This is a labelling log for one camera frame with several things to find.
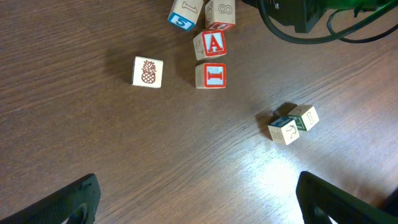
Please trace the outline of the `wooden block green letter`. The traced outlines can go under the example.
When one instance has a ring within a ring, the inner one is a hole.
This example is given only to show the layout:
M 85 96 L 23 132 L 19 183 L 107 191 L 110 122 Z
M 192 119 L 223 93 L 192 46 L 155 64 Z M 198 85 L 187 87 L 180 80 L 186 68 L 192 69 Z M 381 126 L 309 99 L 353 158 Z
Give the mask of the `wooden block green letter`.
M 319 122 L 313 105 L 298 105 L 287 116 L 295 120 L 297 128 L 301 131 L 309 131 Z

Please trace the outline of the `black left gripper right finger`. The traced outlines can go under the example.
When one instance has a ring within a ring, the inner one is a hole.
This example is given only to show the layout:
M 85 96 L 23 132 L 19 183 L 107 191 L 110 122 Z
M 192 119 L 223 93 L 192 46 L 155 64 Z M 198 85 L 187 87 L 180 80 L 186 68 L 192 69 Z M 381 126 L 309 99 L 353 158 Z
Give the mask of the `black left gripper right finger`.
M 397 224 L 397 192 L 380 209 L 352 196 L 329 182 L 303 171 L 300 173 L 296 196 L 305 224 L 366 223 Z

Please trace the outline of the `wooden block blue number two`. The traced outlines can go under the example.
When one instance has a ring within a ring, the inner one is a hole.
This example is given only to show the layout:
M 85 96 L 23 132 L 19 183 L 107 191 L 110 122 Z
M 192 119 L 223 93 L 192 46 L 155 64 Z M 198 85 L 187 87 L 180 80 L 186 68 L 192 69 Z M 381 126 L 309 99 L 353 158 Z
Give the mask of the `wooden block blue number two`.
M 280 144 L 289 145 L 300 137 L 299 129 L 292 118 L 279 118 L 270 123 L 268 129 L 272 140 Z

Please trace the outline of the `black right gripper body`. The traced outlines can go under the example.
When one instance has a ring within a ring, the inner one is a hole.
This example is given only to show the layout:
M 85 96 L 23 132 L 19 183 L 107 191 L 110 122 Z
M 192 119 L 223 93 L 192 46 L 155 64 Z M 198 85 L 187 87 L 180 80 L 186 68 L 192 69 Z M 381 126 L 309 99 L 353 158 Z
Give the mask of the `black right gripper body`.
M 256 0 L 243 0 L 255 7 L 268 28 L 273 28 L 271 18 L 283 26 L 293 26 L 296 33 L 309 33 L 328 9 L 327 0 L 264 0 L 264 15 Z

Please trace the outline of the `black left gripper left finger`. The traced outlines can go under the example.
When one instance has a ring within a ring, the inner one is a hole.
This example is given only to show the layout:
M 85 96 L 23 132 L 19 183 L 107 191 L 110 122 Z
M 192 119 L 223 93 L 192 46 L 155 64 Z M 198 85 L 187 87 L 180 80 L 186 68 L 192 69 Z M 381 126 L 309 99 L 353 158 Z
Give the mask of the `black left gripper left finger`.
M 94 174 L 87 174 L 1 223 L 86 223 L 95 221 L 101 190 Z

